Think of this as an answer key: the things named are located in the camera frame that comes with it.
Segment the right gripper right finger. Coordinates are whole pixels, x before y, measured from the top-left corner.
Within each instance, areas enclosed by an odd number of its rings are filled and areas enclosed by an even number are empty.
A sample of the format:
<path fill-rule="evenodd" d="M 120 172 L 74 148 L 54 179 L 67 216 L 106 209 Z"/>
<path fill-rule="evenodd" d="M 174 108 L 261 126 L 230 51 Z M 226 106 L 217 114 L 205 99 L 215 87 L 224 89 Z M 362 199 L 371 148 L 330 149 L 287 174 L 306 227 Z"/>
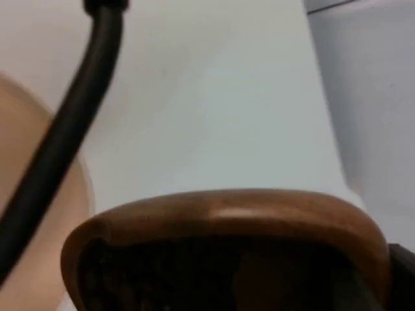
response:
<path fill-rule="evenodd" d="M 388 310 L 415 311 L 414 253 L 400 244 L 389 244 L 391 289 Z"/>

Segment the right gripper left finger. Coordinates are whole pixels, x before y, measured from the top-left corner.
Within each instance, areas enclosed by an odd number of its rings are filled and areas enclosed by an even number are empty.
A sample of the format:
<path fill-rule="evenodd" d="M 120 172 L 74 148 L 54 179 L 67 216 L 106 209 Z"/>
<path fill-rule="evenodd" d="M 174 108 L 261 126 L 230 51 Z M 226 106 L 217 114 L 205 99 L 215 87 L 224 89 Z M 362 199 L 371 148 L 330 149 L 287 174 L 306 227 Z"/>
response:
<path fill-rule="evenodd" d="M 244 256 L 234 277 L 237 310 L 375 310 L 376 299 L 343 258 Z"/>

